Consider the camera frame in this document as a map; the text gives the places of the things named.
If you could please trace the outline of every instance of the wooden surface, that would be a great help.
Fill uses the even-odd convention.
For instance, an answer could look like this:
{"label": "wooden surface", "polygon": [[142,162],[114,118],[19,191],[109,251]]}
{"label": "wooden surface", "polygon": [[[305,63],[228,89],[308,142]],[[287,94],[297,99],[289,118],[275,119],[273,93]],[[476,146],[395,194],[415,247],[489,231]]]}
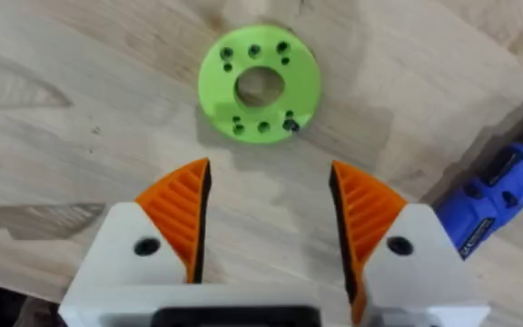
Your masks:
{"label": "wooden surface", "polygon": [[[216,133],[195,91],[212,42],[258,22],[323,80],[271,146]],[[60,301],[106,205],[209,156],[205,279],[313,281],[345,325],[330,161],[432,202],[522,119],[523,0],[0,0],[0,286]],[[466,265],[485,325],[523,326],[523,213]]]}

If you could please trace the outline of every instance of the center hole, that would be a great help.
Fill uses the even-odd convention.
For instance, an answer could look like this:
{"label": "center hole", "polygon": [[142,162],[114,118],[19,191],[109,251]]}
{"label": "center hole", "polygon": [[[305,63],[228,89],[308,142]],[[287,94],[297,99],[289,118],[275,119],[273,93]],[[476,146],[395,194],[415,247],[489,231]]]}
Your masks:
{"label": "center hole", "polygon": [[253,67],[241,74],[235,82],[235,93],[250,107],[263,107],[276,101],[283,92],[281,76],[271,68]]}

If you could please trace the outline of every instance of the orange gripper jaw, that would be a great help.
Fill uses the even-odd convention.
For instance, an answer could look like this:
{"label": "orange gripper jaw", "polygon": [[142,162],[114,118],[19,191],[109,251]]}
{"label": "orange gripper jaw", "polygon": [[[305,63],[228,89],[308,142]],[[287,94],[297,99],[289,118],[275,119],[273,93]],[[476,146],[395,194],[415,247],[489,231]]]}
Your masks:
{"label": "orange gripper jaw", "polygon": [[164,176],[135,200],[183,261],[188,283],[202,281],[211,183],[209,159],[203,158]]}
{"label": "orange gripper jaw", "polygon": [[338,161],[332,162],[330,187],[352,322],[359,323],[367,300],[362,269],[407,202],[369,174]]}

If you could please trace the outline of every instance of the blue tool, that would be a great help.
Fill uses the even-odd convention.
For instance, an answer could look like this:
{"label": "blue tool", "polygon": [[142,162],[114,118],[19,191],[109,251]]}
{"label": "blue tool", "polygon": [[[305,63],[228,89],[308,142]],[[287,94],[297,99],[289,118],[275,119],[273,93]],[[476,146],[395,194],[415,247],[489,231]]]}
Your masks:
{"label": "blue tool", "polygon": [[523,208],[523,133],[436,206],[464,260]]}

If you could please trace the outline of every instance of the green 3d printed disc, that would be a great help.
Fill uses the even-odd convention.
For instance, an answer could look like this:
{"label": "green 3d printed disc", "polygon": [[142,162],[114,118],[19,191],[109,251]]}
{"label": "green 3d printed disc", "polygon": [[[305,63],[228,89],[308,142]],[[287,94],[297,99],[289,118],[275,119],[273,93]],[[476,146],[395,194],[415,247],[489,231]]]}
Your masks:
{"label": "green 3d printed disc", "polygon": [[[237,80],[251,68],[269,68],[283,80],[278,98],[246,105]],[[306,125],[318,105],[320,70],[310,49],[275,25],[254,25],[228,33],[213,45],[199,72],[201,107],[213,126],[231,138],[256,144],[279,142]]]}

